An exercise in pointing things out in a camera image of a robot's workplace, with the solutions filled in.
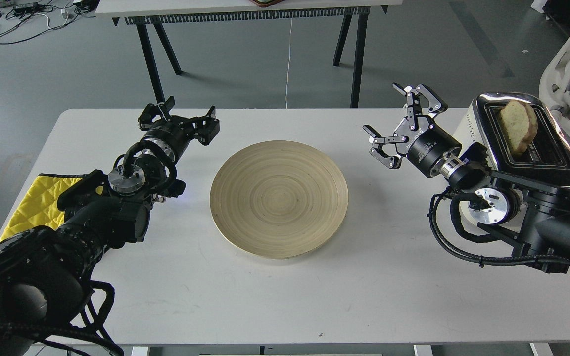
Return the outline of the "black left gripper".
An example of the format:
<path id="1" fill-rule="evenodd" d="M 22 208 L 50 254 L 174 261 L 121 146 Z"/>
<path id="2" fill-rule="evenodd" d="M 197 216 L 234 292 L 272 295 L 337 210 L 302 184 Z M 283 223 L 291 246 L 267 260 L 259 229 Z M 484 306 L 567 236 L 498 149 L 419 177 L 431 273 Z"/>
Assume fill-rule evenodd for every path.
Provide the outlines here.
<path id="1" fill-rule="evenodd" d="M 172 162 L 177 162 L 191 140 L 208 146 L 220 131 L 216 107 L 211 106 L 201 117 L 186 118 L 170 115 L 176 100 L 170 95 L 163 103 L 145 106 L 138 117 L 138 128 L 145 132 L 144 140 L 158 144 Z"/>

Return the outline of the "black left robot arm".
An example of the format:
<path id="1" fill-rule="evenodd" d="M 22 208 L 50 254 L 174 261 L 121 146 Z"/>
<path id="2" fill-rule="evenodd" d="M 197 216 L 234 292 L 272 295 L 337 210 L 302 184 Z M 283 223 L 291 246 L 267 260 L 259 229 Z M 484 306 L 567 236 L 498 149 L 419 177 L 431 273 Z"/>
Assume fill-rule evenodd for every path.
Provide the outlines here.
<path id="1" fill-rule="evenodd" d="M 148 104 L 138 117 L 144 136 L 112 171 L 92 171 L 59 196 L 64 223 L 0 242 L 0 356 L 22 356 L 34 343 L 85 354 L 52 336 L 124 354 L 104 327 L 115 289 L 93 281 L 93 270 L 108 250 L 144 240 L 153 205 L 183 194 L 176 165 L 188 144 L 207 146 L 220 130 L 215 106 L 187 118 L 170 113 L 174 104 Z"/>

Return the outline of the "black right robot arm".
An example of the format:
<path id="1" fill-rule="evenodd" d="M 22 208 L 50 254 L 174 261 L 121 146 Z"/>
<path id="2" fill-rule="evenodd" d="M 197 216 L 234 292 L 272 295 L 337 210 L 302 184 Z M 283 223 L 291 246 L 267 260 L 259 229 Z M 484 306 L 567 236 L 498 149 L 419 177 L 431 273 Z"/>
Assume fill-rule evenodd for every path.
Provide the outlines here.
<path id="1" fill-rule="evenodd" d="M 387 168 L 407 159 L 447 187 L 430 199 L 430 229 L 451 255 L 480 266 L 570 267 L 570 147 L 540 99 L 480 94 L 453 134 L 436 123 L 446 103 L 430 87 L 393 87 L 406 115 L 391 136 L 369 125 L 370 154 Z"/>

